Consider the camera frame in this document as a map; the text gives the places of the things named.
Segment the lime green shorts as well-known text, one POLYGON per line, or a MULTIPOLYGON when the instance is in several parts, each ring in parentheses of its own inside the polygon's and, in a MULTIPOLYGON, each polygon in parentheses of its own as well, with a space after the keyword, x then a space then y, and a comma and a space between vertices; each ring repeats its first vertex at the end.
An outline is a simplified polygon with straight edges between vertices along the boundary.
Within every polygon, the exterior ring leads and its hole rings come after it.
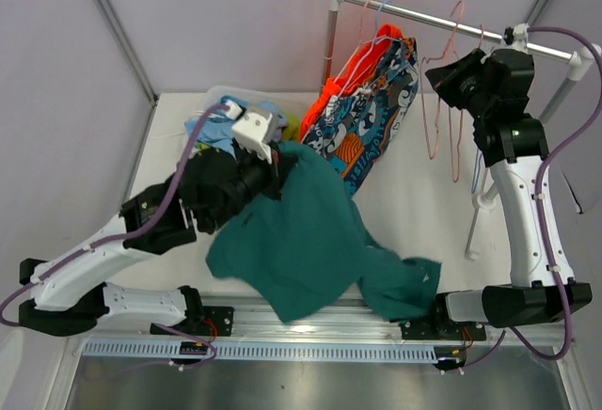
MULTIPOLYGON (((233 132, 234 121, 223 115, 213 115, 204 122, 197 136, 197 148, 206 150, 215 148, 234 156, 233 132)), ((278 128, 274 140, 296 140, 299 136, 300 122, 295 116, 279 115, 278 128)))

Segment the light blue shorts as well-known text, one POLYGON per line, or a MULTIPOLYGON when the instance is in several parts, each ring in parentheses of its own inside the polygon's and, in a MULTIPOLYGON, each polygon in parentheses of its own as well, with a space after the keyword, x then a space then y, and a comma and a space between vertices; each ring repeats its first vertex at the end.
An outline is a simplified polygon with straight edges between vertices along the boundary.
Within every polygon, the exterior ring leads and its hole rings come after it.
MULTIPOLYGON (((197 136, 197 147, 199 150, 215 148, 234 156, 232 126, 235 120, 251 105, 251 102, 225 95, 219 100, 218 104, 227 105, 229 109, 226 112, 223 110, 216 111, 203 124, 197 136)), ((256 105, 277 116, 278 130, 274 139, 279 141, 283 137, 285 129, 290 126, 289 119, 273 102, 258 101, 256 105)))

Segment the teal green shorts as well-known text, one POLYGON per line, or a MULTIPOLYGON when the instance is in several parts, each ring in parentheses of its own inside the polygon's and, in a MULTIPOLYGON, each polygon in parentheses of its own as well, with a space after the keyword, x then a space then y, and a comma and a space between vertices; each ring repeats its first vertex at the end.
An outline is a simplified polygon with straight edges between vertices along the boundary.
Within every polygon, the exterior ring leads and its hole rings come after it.
POLYGON ((426 315, 440 263, 380 245, 326 159, 297 142, 279 149, 296 161, 281 198, 255 197, 219 231, 206 256, 213 277, 245 282, 285 324, 332 305, 352 285, 385 320, 426 315))

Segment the patterned navy white shorts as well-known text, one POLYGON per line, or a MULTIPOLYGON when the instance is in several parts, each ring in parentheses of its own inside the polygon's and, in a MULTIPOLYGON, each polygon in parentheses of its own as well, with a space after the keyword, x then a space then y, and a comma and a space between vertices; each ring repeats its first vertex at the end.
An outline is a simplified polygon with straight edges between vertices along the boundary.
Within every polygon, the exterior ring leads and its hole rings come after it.
POLYGON ((416 40, 397 39, 365 85, 350 96, 328 98, 301 141, 326 159, 354 194, 399 132, 418 90, 416 40))

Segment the blue hanger for patterned shorts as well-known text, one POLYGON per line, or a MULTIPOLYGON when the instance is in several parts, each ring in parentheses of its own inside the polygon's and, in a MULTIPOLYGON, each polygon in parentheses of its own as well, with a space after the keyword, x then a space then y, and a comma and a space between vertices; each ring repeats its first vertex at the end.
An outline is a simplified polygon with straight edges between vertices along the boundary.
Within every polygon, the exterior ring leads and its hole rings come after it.
POLYGON ((367 57, 370 56, 370 54, 372 53, 372 50, 374 49, 374 47, 377 44, 379 44, 380 42, 382 42, 383 40, 387 40, 387 39, 395 40, 395 37, 384 36, 384 35, 379 35, 378 34, 380 13, 383 10, 384 6, 387 5, 389 2, 390 2, 390 0, 385 0, 379 6, 379 8, 377 10, 377 13, 376 13, 376 16, 375 16, 375 19, 374 19, 374 23, 375 23, 374 37, 372 38, 372 41, 369 42, 370 48, 364 52, 364 54, 359 58, 359 60, 355 64, 353 70, 349 73, 348 78, 345 81, 345 84, 341 87, 341 91, 339 93, 339 97, 342 96, 344 94, 345 90, 357 80, 356 75, 358 73, 361 73, 361 72, 359 72, 359 68, 360 68, 362 62, 367 57))

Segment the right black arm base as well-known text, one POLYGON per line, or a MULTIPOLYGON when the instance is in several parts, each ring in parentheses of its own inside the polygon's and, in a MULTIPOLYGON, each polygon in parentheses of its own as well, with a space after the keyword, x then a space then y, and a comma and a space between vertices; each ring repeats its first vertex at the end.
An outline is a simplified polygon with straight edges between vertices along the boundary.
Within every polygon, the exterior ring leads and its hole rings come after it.
POLYGON ((438 293, 426 316, 399 323, 402 339, 485 341, 486 331, 482 325, 478 326, 476 322, 456 322, 451 319, 446 306, 447 295, 447 292, 438 293))

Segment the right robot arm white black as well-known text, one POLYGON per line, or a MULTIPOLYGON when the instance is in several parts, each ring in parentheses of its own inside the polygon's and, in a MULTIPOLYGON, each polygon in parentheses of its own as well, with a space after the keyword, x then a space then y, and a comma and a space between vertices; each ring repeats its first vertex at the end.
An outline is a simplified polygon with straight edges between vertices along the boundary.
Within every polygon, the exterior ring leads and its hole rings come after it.
POLYGON ((566 256, 551 205, 545 129, 526 107, 534 78, 532 55, 475 49, 425 73, 437 96, 473 118, 473 138, 498 191, 508 232, 511 272, 506 285, 437 297, 431 330, 450 338, 464 322, 510 328, 561 321, 593 300, 566 256))

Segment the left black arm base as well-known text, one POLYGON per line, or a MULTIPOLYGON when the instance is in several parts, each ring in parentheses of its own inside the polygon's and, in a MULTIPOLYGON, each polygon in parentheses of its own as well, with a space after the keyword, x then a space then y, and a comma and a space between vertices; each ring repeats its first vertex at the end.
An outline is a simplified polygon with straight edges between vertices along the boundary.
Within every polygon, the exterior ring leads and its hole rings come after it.
POLYGON ((153 335, 169 335, 165 326, 178 332, 200 337, 230 337, 234 323, 234 307, 205 306, 197 289, 181 286, 176 292, 184 301, 184 318, 173 324, 152 323, 153 335))

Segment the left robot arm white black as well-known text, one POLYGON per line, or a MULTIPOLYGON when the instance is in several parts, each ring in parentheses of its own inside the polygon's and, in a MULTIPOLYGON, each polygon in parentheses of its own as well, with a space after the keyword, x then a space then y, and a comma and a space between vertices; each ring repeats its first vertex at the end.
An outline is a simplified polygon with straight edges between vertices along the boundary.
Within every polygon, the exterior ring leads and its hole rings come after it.
POLYGON ((18 324, 53 337, 97 326, 146 325, 153 335, 181 332, 210 336, 213 317, 199 291, 127 289, 111 278, 139 262, 213 234, 258 196, 278 200, 296 158, 278 145, 263 160, 240 150, 203 150, 178 164, 165 181, 131 197, 92 237, 62 259, 26 259, 20 282, 30 296, 18 308, 18 324))

